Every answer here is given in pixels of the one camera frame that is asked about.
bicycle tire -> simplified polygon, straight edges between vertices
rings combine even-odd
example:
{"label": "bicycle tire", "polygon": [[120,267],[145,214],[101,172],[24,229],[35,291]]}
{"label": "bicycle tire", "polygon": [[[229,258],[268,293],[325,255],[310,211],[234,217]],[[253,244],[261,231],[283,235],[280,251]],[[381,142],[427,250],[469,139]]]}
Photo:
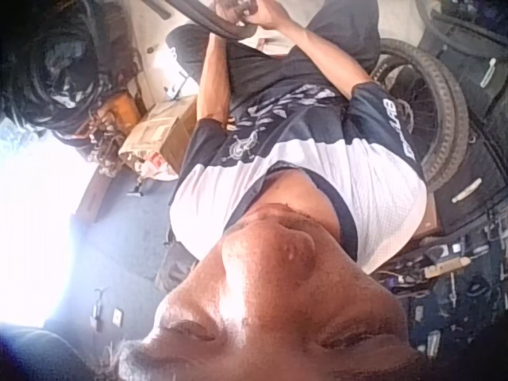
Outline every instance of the bicycle tire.
{"label": "bicycle tire", "polygon": [[469,142],[469,111],[466,97],[460,88],[452,72],[438,59],[434,58],[441,73],[446,79],[446,83],[452,93],[452,99],[455,106],[455,136],[453,137],[452,151],[445,161],[441,170],[433,178],[433,191],[444,186],[459,170],[464,161]]}
{"label": "bicycle tire", "polygon": [[443,43],[447,44],[453,50],[457,50],[466,56],[484,58],[484,59],[492,59],[495,58],[497,60],[508,60],[508,53],[500,52],[493,55],[491,52],[477,52],[470,49],[468,46],[463,45],[457,41],[454,41],[452,38],[448,37],[446,34],[442,33],[433,23],[430,15],[427,13],[427,9],[425,8],[426,0],[416,0],[416,7],[418,14],[420,15],[421,20],[427,27],[427,29],[436,36],[439,40],[443,41]]}
{"label": "bicycle tire", "polygon": [[381,61],[372,72],[372,78],[375,81],[382,83],[395,68],[401,66],[401,60],[403,60],[417,69],[433,94],[437,108],[438,134],[429,152],[421,158],[427,187],[433,191],[436,189],[433,184],[434,177],[445,165],[455,138],[456,112],[451,91],[434,58],[413,45],[384,38],[381,40],[381,54],[394,56],[397,59]]}
{"label": "bicycle tire", "polygon": [[165,0],[165,2],[196,24],[227,40],[244,40],[256,34],[256,25],[234,25],[218,16],[199,0]]}

black sleeve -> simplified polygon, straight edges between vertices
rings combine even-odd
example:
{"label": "black sleeve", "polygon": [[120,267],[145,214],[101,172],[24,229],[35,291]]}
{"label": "black sleeve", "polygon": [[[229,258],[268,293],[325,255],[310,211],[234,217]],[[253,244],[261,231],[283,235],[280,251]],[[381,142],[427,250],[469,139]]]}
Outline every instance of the black sleeve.
{"label": "black sleeve", "polygon": [[397,101],[377,83],[362,83],[352,91],[344,124],[346,140],[360,138],[378,144],[406,161],[423,178],[407,121]]}
{"label": "black sleeve", "polygon": [[208,165],[217,155],[226,138],[226,132],[219,121],[214,119],[198,121],[198,126],[183,158],[180,179],[184,180],[196,165]]}

clutter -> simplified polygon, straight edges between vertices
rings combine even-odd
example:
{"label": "clutter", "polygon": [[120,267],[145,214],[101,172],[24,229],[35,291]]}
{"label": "clutter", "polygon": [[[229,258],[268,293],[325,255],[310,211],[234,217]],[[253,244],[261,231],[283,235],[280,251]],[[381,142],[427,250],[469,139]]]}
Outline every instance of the clutter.
{"label": "clutter", "polygon": [[155,105],[121,147],[119,155],[140,179],[177,179],[197,122],[195,96]]}

man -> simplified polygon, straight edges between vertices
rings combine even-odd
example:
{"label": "man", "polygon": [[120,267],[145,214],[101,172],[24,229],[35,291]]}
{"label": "man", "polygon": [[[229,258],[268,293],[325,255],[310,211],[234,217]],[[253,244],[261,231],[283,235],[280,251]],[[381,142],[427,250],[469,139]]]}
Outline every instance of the man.
{"label": "man", "polygon": [[368,276],[426,204],[395,100],[368,75],[377,4],[326,0],[307,29],[275,0],[257,5],[248,21],[296,45],[281,60],[197,25],[167,38],[200,82],[170,218],[201,262],[121,351],[120,376],[415,379],[405,314]]}

